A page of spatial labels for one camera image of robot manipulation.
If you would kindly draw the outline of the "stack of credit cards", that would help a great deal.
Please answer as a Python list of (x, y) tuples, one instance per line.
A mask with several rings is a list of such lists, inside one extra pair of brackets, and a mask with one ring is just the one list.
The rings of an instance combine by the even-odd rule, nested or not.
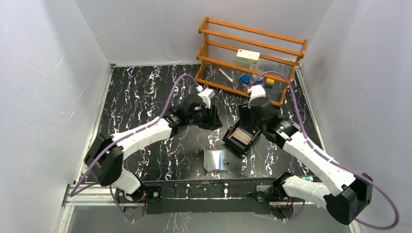
[(237, 140), (241, 144), (247, 145), (252, 141), (253, 136), (242, 128), (235, 128), (228, 138)]

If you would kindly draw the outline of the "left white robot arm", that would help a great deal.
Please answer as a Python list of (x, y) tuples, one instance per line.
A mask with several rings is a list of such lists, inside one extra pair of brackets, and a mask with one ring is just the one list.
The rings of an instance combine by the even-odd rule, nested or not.
[(211, 103), (214, 95), (212, 89), (190, 94), (181, 104), (142, 126), (112, 135), (98, 134), (85, 158), (86, 174), (101, 186), (112, 185), (124, 191), (133, 202), (143, 200), (143, 182), (123, 167), (123, 161), (138, 150), (172, 138), (189, 126), (211, 131), (221, 128), (217, 106)]

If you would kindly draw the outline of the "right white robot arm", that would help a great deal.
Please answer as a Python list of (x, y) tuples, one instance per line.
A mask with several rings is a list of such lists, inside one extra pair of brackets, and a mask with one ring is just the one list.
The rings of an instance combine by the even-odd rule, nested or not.
[(294, 197), (326, 209), (339, 223), (348, 225), (367, 207), (372, 198), (372, 185), (351, 172), (334, 165), (330, 156), (320, 156), (321, 149), (304, 136), (300, 126), (283, 118), (268, 98), (258, 97), (239, 109), (240, 125), (260, 131), (267, 140), (297, 158), (321, 181), (304, 180), (285, 172), (265, 191), (267, 201), (286, 201)]

